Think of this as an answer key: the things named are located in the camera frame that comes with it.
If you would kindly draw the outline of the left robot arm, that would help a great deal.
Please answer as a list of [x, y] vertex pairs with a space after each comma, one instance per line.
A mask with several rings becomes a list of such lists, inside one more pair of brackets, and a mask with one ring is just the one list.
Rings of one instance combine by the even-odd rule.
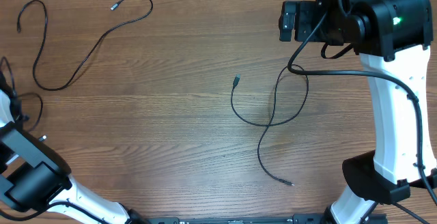
[[16, 116], [20, 102], [1, 79], [1, 170], [13, 156], [24, 163], [9, 176], [1, 176], [1, 201], [18, 212], [33, 210], [33, 219], [56, 212], [81, 223], [146, 223], [134, 210], [105, 200], [79, 184], [71, 168], [54, 150], [23, 130]]

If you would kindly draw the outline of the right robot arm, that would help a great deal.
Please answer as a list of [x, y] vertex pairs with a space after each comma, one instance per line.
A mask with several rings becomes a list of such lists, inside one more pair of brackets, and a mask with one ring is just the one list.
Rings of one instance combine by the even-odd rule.
[[426, 77], [433, 36], [430, 0], [285, 1], [280, 39], [354, 51], [367, 78], [376, 147], [343, 161], [346, 187], [316, 223], [386, 223], [377, 205], [399, 206], [411, 188], [436, 197]]

